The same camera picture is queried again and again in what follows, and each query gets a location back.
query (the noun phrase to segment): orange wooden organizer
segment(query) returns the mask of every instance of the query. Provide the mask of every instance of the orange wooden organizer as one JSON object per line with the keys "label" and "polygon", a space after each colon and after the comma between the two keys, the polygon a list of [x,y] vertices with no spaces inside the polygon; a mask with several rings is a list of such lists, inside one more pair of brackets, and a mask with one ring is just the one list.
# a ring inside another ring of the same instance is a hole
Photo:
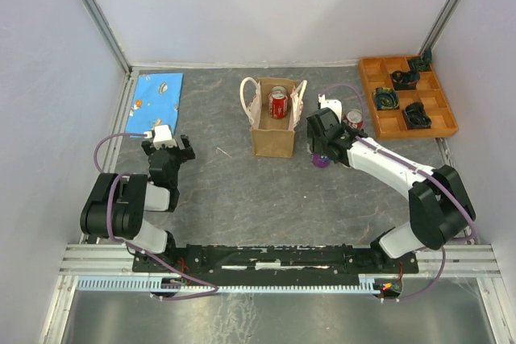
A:
{"label": "orange wooden organizer", "polygon": [[[379,87],[391,88],[393,82],[390,74],[396,70],[408,72],[408,59],[413,56],[378,56],[362,58],[359,62],[360,77],[364,86],[364,94],[368,102],[374,131],[378,139],[413,139],[427,137],[450,137],[459,127],[452,109],[444,96],[441,84],[431,66],[430,72],[420,72],[421,79],[416,90],[397,90],[400,109],[377,110],[372,96],[374,89]],[[432,124],[429,129],[407,129],[402,110],[412,102],[422,102]]]}

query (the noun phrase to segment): paper bag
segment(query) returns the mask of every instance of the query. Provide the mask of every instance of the paper bag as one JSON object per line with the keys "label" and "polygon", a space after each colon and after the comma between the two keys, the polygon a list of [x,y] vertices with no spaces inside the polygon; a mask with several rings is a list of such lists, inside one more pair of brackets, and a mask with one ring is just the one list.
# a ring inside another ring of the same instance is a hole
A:
{"label": "paper bag", "polygon": [[[249,106],[243,99],[243,89],[250,82],[255,86],[255,96]],[[287,90],[288,112],[283,118],[272,118],[268,111],[268,96],[274,86]],[[303,110],[306,81],[298,83],[285,78],[247,77],[240,84],[240,102],[251,123],[252,154],[254,156],[292,157],[295,130]]]}

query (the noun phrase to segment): blue towel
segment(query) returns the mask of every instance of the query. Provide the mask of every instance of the blue towel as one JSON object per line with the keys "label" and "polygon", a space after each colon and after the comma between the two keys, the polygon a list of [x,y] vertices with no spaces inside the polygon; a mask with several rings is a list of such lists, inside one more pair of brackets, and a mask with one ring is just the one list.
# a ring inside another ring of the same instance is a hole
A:
{"label": "blue towel", "polygon": [[126,132],[144,133],[165,124],[175,132],[182,86],[182,73],[139,76]]}

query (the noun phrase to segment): white wall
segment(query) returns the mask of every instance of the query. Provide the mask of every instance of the white wall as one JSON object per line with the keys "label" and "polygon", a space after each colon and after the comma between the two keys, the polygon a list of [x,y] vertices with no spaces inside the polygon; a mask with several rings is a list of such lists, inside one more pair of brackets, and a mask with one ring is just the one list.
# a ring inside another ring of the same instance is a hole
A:
{"label": "white wall", "polygon": [[453,159],[516,307],[516,1],[462,0],[435,47]]}
{"label": "white wall", "polygon": [[415,53],[445,0],[98,0],[132,64]]}
{"label": "white wall", "polygon": [[0,0],[0,342],[37,342],[123,73],[81,0]]}

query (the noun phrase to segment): red soda can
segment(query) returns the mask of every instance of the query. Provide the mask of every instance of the red soda can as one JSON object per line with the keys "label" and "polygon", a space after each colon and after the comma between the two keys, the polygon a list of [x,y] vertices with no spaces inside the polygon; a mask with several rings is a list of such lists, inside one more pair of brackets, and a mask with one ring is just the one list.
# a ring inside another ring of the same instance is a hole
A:
{"label": "red soda can", "polygon": [[287,89],[283,86],[274,86],[268,96],[268,112],[272,118],[280,119],[287,115],[289,108]]}
{"label": "red soda can", "polygon": [[351,128],[355,129],[360,129],[364,123],[362,112],[357,109],[351,109],[347,112],[346,116],[344,116],[344,120],[346,120],[347,124]]}

